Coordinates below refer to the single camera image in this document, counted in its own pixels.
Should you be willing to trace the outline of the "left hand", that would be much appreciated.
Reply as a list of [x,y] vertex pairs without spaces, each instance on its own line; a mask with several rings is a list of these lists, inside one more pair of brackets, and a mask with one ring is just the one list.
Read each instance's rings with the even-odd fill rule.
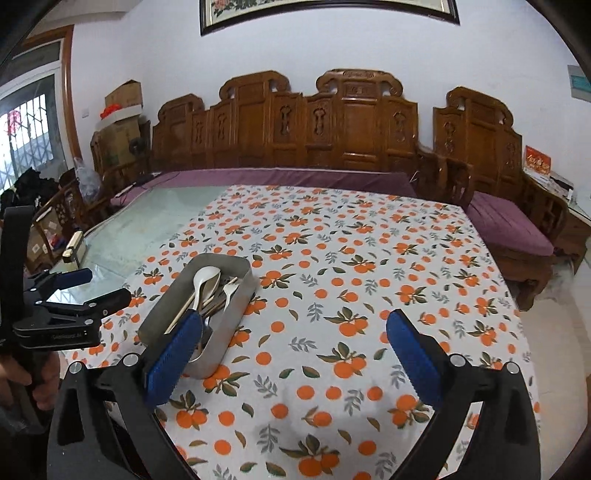
[[[1,406],[10,407],[14,404],[12,385],[30,386],[31,375],[11,356],[1,356]],[[42,411],[52,410],[58,395],[60,384],[60,359],[56,352],[50,352],[40,373],[40,383],[32,392],[37,407]]]

